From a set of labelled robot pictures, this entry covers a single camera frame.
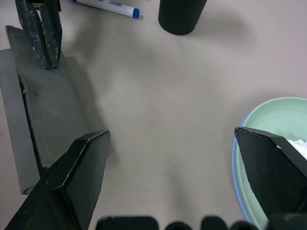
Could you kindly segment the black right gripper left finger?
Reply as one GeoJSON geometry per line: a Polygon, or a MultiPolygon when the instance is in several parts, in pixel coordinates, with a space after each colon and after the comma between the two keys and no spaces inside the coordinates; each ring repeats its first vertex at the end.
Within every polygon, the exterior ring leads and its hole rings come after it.
{"type": "Polygon", "coordinates": [[[109,130],[73,141],[34,186],[4,230],[88,230],[104,177],[109,130]]]}

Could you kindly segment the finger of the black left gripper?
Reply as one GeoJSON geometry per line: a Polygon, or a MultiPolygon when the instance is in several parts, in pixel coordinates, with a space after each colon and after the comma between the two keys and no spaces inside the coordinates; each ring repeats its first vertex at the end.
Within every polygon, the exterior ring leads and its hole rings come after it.
{"type": "Polygon", "coordinates": [[[32,49],[35,51],[42,66],[48,69],[47,49],[42,22],[32,3],[27,0],[15,0],[18,17],[23,31],[29,38],[32,49]]]}
{"type": "Polygon", "coordinates": [[[57,69],[61,54],[62,27],[59,11],[40,9],[43,28],[44,55],[47,59],[46,69],[57,69]]]}

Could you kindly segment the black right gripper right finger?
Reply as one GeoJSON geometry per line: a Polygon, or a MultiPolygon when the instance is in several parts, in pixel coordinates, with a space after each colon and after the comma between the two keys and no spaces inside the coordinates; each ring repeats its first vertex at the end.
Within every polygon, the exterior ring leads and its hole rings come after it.
{"type": "Polygon", "coordinates": [[[234,133],[264,213],[307,213],[307,160],[282,136],[242,126],[234,133]]]}

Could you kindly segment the white tissue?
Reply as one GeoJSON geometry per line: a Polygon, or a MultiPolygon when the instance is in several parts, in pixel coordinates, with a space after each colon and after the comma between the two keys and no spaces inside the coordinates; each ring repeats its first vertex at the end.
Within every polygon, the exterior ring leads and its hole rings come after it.
{"type": "Polygon", "coordinates": [[[307,141],[304,142],[302,139],[293,141],[287,140],[306,160],[307,160],[307,141]]]}

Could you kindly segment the light green plate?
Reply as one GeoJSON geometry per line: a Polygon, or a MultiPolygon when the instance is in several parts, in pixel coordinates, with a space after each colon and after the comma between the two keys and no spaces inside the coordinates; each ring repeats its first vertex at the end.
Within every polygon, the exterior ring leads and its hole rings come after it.
{"type": "MultiPolygon", "coordinates": [[[[307,99],[299,97],[271,99],[251,111],[239,125],[268,131],[287,140],[302,139],[306,142],[307,99]]],[[[236,176],[251,224],[259,230],[264,230],[268,219],[250,188],[238,144],[236,144],[236,176]]]]}

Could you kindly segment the grey glasses case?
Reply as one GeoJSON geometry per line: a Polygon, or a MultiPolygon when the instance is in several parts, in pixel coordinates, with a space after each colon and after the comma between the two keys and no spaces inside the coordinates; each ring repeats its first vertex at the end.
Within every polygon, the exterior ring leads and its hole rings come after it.
{"type": "Polygon", "coordinates": [[[22,194],[29,194],[43,173],[95,126],[64,56],[45,69],[22,29],[7,26],[10,48],[0,50],[0,87],[22,194]]]}

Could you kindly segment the light blue plate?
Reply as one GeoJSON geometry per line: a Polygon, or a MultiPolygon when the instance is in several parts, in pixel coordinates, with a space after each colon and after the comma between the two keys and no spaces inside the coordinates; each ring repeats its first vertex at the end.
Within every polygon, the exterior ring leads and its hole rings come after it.
{"type": "Polygon", "coordinates": [[[236,144],[237,144],[237,140],[236,138],[234,138],[233,146],[232,146],[232,157],[231,157],[232,177],[233,177],[233,182],[234,182],[234,188],[235,188],[237,200],[239,202],[242,213],[245,216],[247,222],[251,223],[250,216],[245,208],[244,202],[241,197],[241,193],[240,193],[238,181],[237,181],[237,176],[236,176],[236,144]]]}

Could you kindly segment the white marker with blue cap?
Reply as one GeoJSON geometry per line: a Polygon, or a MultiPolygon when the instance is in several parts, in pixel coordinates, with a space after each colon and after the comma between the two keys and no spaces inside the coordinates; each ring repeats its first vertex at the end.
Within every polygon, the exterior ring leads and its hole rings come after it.
{"type": "Polygon", "coordinates": [[[135,19],[138,19],[140,15],[140,10],[138,8],[131,7],[125,4],[116,3],[111,0],[72,0],[72,1],[135,19]]]}

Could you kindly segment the black plastic cup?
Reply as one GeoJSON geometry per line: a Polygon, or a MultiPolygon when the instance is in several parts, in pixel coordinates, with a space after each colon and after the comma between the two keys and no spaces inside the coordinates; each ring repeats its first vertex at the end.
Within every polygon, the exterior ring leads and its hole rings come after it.
{"type": "Polygon", "coordinates": [[[191,33],[202,14],[207,0],[160,0],[158,22],[174,35],[191,33]]]}

